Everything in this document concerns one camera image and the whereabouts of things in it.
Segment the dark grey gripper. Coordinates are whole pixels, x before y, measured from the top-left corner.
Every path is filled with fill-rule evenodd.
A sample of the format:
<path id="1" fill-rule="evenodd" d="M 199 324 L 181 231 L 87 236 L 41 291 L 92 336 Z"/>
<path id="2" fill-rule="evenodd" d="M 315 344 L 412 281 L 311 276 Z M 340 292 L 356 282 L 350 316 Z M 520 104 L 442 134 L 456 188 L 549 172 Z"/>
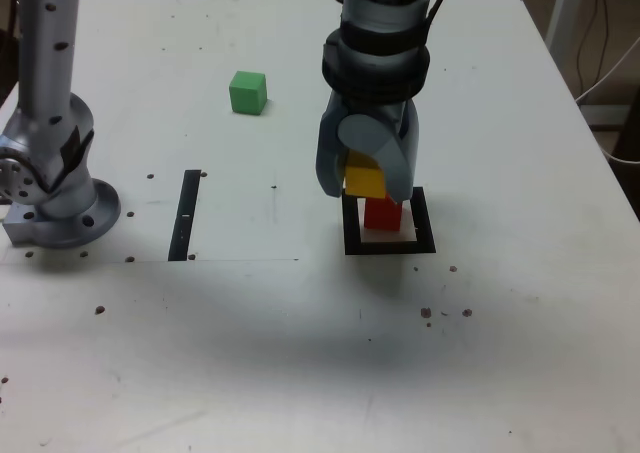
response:
<path id="1" fill-rule="evenodd" d="M 401 204 L 412 197 L 419 142 L 414 103 L 388 105 L 329 99 L 319 127 L 316 176 L 330 197 L 345 193 Z"/>

